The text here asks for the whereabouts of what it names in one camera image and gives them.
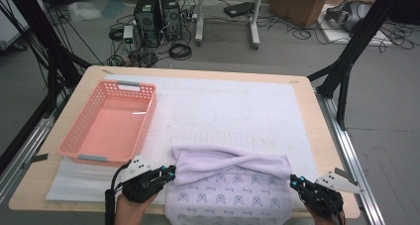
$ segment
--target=white plastic bag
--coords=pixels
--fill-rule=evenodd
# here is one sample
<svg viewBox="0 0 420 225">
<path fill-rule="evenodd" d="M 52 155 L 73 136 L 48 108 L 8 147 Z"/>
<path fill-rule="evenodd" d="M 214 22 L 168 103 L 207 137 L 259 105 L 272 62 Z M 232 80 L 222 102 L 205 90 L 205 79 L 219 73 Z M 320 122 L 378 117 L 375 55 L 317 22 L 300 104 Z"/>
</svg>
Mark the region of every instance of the white plastic bag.
<svg viewBox="0 0 420 225">
<path fill-rule="evenodd" d="M 95 20 L 101 18 L 101 13 L 93 3 L 76 2 L 67 6 L 72 22 Z"/>
</svg>

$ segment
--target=pink plastic basket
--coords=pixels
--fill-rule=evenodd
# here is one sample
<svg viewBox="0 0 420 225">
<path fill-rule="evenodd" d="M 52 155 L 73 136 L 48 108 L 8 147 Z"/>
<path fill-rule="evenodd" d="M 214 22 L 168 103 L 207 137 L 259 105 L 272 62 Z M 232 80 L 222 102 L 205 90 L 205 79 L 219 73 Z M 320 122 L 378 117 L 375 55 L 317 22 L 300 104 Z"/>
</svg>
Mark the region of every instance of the pink plastic basket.
<svg viewBox="0 0 420 225">
<path fill-rule="evenodd" d="M 120 167 L 141 151 L 156 106 L 155 85 L 101 80 L 58 153 L 77 163 Z"/>
</svg>

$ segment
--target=computer tower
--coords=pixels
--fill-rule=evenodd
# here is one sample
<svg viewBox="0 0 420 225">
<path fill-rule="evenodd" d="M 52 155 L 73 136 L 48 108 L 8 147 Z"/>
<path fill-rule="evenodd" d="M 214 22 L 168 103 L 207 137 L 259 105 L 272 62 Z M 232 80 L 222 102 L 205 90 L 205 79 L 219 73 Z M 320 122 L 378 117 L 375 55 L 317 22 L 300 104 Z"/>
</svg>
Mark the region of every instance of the computer tower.
<svg viewBox="0 0 420 225">
<path fill-rule="evenodd" d="M 181 18 L 178 0 L 160 0 L 163 26 L 169 41 L 182 39 Z"/>
<path fill-rule="evenodd" d="M 163 28 L 159 1 L 138 0 L 134 17 L 142 47 L 158 47 L 160 45 L 158 34 Z"/>
</svg>

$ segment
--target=gray floor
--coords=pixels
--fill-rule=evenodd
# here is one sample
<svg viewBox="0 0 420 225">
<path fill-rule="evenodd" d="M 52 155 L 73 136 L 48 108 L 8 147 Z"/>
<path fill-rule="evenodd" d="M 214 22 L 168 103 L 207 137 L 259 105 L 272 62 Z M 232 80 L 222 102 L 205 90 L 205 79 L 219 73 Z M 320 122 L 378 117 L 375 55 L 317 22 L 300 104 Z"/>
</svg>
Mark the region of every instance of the gray floor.
<svg viewBox="0 0 420 225">
<path fill-rule="evenodd" d="M 123 5 L 117 0 L 67 1 L 91 1 L 98 9 L 104 10 L 105 18 L 74 23 L 77 32 L 104 60 L 110 55 L 111 47 L 108 27 L 116 19 L 132 13 L 133 5 Z M 209 11 L 223 16 L 220 9 L 213 6 Z M 65 27 L 76 54 L 98 62 L 68 25 Z M 169 59 L 171 67 L 308 75 L 334 62 L 345 47 L 320 45 L 314 37 L 298 40 L 282 24 L 259 30 L 262 44 L 254 51 L 247 26 L 225 22 L 206 24 L 202 46 L 197 48 L 191 42 L 192 57 L 186 61 Z M 420 43 L 418 33 L 411 38 Z M 419 50 L 418 47 L 410 51 L 393 47 L 381 53 L 378 47 L 368 47 L 351 76 L 347 128 L 386 224 L 418 224 L 420 220 L 420 192 L 417 188 L 420 182 L 417 167 L 420 158 L 417 146 L 420 141 Z M 30 51 L 0 52 L 0 57 L 2 153 L 47 93 Z M 156 67 L 169 68 L 169 63 L 161 60 Z M 313 86 L 321 82 L 316 80 Z M 0 206 L 1 224 L 103 223 L 103 214 L 100 213 L 11 211 L 7 201 L 8 197 Z M 367 223 L 361 217 L 350 224 Z"/>
</svg>

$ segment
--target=lavender towel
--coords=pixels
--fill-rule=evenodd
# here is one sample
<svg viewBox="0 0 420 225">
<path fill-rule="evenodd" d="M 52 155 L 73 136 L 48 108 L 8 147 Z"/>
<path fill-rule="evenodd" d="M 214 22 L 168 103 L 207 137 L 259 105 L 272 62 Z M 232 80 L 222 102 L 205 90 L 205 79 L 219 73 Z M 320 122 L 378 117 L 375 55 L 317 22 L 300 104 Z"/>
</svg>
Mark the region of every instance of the lavender towel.
<svg viewBox="0 0 420 225">
<path fill-rule="evenodd" d="M 172 225 L 277 225 L 291 216 L 287 156 L 178 146 L 172 160 L 176 179 L 165 197 Z"/>
</svg>

